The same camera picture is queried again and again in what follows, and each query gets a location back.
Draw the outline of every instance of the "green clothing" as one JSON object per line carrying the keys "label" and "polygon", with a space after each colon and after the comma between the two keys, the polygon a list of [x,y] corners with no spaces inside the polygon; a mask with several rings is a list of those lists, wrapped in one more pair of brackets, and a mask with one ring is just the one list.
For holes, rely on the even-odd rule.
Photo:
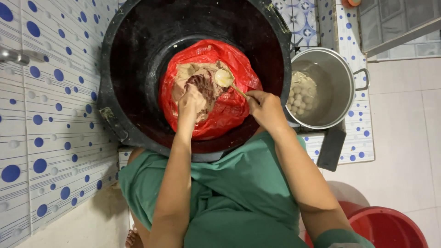
{"label": "green clothing", "polygon": [[[305,148],[304,140],[298,140]],[[130,209],[148,230],[167,160],[146,150],[119,173]],[[308,247],[298,237],[299,208],[269,133],[253,136],[217,162],[192,163],[191,177],[185,247]],[[358,234],[345,230],[327,231],[314,244],[316,248],[328,248],[333,243],[373,247]]]}

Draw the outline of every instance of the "red bucket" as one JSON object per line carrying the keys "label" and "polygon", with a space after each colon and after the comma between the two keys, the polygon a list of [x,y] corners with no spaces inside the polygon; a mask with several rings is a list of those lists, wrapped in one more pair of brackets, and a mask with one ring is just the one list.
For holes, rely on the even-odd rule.
{"label": "red bucket", "polygon": [[[406,215],[385,207],[339,203],[354,231],[376,248],[428,248],[421,230]],[[305,242],[314,247],[308,233],[305,234]]]}

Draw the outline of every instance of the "hand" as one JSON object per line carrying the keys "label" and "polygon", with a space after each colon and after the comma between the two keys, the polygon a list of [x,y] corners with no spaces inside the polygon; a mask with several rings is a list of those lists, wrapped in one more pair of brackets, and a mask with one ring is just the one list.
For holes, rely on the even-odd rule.
{"label": "hand", "polygon": [[178,101],[177,133],[183,133],[186,137],[190,135],[191,138],[196,124],[196,115],[204,109],[206,102],[196,86],[188,86],[187,92]]}
{"label": "hand", "polygon": [[260,90],[248,91],[245,94],[248,96],[250,114],[271,135],[287,128],[291,129],[286,121],[278,96]]}

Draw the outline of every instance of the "bare foot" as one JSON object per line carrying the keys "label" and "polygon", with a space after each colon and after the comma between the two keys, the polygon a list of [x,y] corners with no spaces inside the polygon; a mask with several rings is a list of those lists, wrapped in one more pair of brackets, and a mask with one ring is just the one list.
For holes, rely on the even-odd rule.
{"label": "bare foot", "polygon": [[143,248],[141,238],[136,231],[136,227],[129,231],[126,239],[126,248]]}

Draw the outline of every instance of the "red plastic bag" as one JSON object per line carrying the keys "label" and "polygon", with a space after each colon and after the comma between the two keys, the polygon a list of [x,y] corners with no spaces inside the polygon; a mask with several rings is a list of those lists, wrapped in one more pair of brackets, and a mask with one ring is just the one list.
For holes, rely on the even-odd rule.
{"label": "red plastic bag", "polygon": [[[177,66],[187,63],[210,63],[218,61],[226,64],[234,76],[234,84],[242,91],[262,90],[262,84],[253,71],[248,58],[237,48],[216,40],[201,40],[177,53],[169,62],[161,79],[159,107],[174,131],[177,129],[178,106],[172,99],[172,89],[177,74]],[[193,131],[193,140],[217,138],[231,128],[242,124],[249,114],[247,100],[232,87],[216,100],[208,118],[198,122]]]}

